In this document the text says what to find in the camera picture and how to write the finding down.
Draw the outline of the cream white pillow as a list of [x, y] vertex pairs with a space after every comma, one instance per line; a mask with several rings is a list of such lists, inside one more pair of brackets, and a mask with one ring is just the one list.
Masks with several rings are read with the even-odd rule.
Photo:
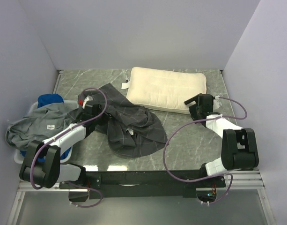
[[131, 69], [126, 98], [147, 109], [189, 115], [184, 101], [206, 93], [203, 73], [182, 73], [143, 67]]

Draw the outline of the dark grey checked pillowcase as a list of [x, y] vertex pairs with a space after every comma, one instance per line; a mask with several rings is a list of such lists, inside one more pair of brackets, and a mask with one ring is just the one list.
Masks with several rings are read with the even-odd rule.
[[[91, 96], [95, 104], [107, 106], [110, 120], [97, 125], [95, 130], [107, 136], [113, 152], [123, 157], [138, 158], [164, 148], [167, 135], [159, 118], [147, 108], [131, 103], [112, 84], [108, 83], [98, 91], [87, 90], [78, 99], [84, 100], [87, 96]], [[130, 135], [127, 128], [133, 129], [134, 135]]]

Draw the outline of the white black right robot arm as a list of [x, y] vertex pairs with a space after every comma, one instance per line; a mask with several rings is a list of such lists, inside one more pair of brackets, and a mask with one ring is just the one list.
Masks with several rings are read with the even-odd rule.
[[221, 156], [200, 167], [199, 182], [209, 187], [215, 175], [234, 170], [250, 170], [259, 164], [256, 135], [251, 128], [242, 128], [230, 122], [229, 116], [214, 111], [214, 102], [225, 97], [210, 94], [198, 95], [184, 101], [193, 121], [215, 132], [222, 138]]

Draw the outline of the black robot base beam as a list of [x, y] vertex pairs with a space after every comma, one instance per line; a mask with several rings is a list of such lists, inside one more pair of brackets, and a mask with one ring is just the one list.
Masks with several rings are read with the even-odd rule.
[[159, 197], [182, 196], [195, 198], [197, 188], [225, 188], [222, 176], [198, 182], [181, 182], [166, 171], [104, 171], [87, 172], [82, 183], [74, 185], [100, 191], [105, 198], [111, 197]]

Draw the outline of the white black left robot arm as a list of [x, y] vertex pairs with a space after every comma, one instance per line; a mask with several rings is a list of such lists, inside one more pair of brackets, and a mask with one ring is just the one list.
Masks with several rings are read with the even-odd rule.
[[88, 137], [97, 125], [106, 123], [107, 106], [86, 103], [73, 122], [55, 136], [28, 145], [19, 178], [31, 183], [34, 189], [51, 188], [57, 182], [70, 181], [76, 188], [87, 183], [86, 169], [80, 165], [61, 164], [61, 155], [77, 142]]

